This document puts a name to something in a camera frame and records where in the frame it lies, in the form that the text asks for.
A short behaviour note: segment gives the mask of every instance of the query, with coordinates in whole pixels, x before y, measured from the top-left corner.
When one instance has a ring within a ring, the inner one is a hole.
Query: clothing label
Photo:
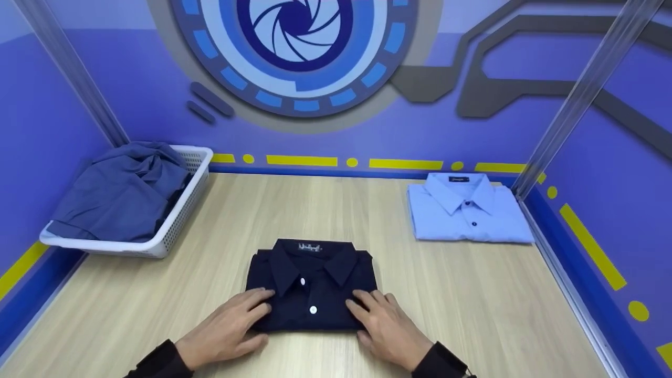
[[[298,249],[300,251],[311,251],[311,252],[319,252],[322,250],[319,244],[303,244],[303,243],[298,244]]]
[[[464,176],[460,176],[460,177],[458,177],[458,176],[448,176],[448,181],[449,182],[469,182],[469,178],[464,177]]]

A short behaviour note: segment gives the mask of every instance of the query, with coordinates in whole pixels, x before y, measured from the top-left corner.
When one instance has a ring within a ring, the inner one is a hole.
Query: wooden table
[[[90,256],[0,368],[14,378],[119,378],[244,289],[251,256],[277,238],[352,241],[431,339],[479,377],[606,377],[532,245],[421,242],[414,181],[213,174],[164,260]],[[196,377],[405,377],[353,334],[277,334],[260,353]]]

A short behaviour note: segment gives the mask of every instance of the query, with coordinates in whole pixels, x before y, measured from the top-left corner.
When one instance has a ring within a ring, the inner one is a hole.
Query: light blue shirt
[[[416,239],[534,243],[513,193],[484,174],[429,174],[407,194]]]

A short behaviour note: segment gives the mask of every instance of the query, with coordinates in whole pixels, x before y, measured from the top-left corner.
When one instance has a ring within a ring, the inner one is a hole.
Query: person's right hand
[[[268,335],[246,336],[254,323],[271,312],[271,305],[264,301],[275,293],[258,288],[235,295],[179,339],[175,347],[189,370],[231,360],[265,346]]]
[[[352,293],[368,308],[362,308],[351,299],[345,301],[350,312],[366,328],[357,332],[364,348],[378,358],[413,372],[433,343],[399,307],[394,295],[383,295],[377,290]]]

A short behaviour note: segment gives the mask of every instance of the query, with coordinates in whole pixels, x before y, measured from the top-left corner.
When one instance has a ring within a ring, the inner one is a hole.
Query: basket
[[[208,164],[212,160],[212,150],[205,147],[172,145],[187,161],[187,169],[193,177],[187,188],[177,200],[163,225],[151,240],[142,243],[127,241],[104,241],[88,239],[69,239],[59,237],[47,231],[49,224],[42,229],[40,241],[46,245],[83,250],[90,254],[109,254],[117,256],[140,256],[164,258],[170,252],[184,223],[194,211],[196,203],[203,196],[208,182]]]

